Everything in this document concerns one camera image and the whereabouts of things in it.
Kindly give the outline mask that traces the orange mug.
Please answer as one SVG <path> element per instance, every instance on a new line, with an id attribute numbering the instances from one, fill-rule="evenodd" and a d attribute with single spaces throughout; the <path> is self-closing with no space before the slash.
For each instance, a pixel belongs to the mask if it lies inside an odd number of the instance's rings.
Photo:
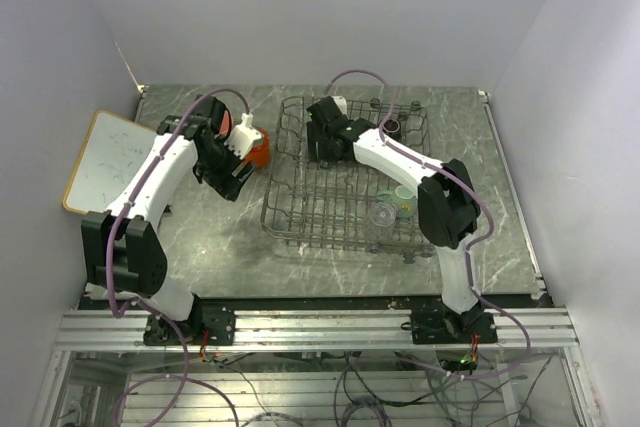
<path id="1" fill-rule="evenodd" d="M 258 127 L 261 140 L 252 147 L 245 160 L 254 164 L 257 169 L 265 167 L 270 161 L 270 139 L 266 130 Z"/>

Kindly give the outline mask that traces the pink plastic cup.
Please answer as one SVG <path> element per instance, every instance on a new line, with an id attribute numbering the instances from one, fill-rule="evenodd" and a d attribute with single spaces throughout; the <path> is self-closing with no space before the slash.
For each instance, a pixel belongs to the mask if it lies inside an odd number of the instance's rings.
<path id="1" fill-rule="evenodd" d="M 223 137 L 228 137 L 233 129 L 233 118 L 229 110 L 226 110 L 223 114 L 222 121 L 219 127 L 219 134 Z"/>

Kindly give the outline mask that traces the black glossy mug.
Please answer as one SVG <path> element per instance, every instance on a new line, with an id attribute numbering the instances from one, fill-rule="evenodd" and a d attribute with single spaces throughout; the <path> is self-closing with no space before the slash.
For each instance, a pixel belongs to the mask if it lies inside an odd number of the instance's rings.
<path id="1" fill-rule="evenodd" d="M 382 132 L 385 137 L 390 137 L 396 142 L 402 140 L 401 123 L 394 118 L 390 118 L 382 123 Z"/>

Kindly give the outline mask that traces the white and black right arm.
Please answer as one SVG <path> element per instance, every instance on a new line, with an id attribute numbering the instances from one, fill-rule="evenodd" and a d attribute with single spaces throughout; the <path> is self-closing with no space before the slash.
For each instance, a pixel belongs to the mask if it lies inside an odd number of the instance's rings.
<path id="1" fill-rule="evenodd" d="M 471 247 L 482 200 L 465 164 L 442 162 L 400 142 L 400 122 L 389 112 L 379 124 L 350 118 L 344 98 L 326 96 L 307 108 L 307 141 L 313 161 L 350 161 L 371 167 L 406 188 L 417 200 L 420 231 L 435 248 L 442 279 L 445 314 L 442 334 L 465 341 L 483 313 Z"/>

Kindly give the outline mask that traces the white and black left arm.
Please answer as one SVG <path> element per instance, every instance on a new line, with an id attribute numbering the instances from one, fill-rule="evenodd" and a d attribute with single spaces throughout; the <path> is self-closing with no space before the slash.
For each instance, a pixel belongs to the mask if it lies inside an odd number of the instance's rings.
<path id="1" fill-rule="evenodd" d="M 167 116 L 128 186 L 81 223 L 87 280 L 105 289 L 112 314 L 120 318 L 139 305 L 169 322 L 168 331 L 182 344 L 202 336 L 203 313 L 198 296 L 169 273 L 157 236 L 161 218 L 187 174 L 236 200 L 255 170 L 247 157 L 263 139 L 251 112 L 235 122 L 219 93 L 199 95 L 184 114 Z"/>

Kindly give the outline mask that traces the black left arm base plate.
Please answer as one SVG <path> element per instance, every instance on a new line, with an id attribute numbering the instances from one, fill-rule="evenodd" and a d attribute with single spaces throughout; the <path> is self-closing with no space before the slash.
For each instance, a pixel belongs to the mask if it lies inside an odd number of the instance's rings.
<path id="1" fill-rule="evenodd" d="M 187 345 L 230 346 L 233 344 L 236 315 L 220 302 L 195 298 L 189 317 L 175 321 Z M 167 320 L 149 315 L 143 334 L 146 346 L 178 346 L 178 334 Z"/>

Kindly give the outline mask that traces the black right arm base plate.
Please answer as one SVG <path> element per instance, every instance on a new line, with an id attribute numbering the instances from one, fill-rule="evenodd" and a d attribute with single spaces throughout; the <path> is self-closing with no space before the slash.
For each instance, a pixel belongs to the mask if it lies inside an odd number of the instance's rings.
<path id="1" fill-rule="evenodd" d="M 457 314 L 448 307 L 424 307 L 413 310 L 400 328 L 411 333 L 415 345 L 496 343 L 498 336 L 492 314 L 477 304 Z"/>

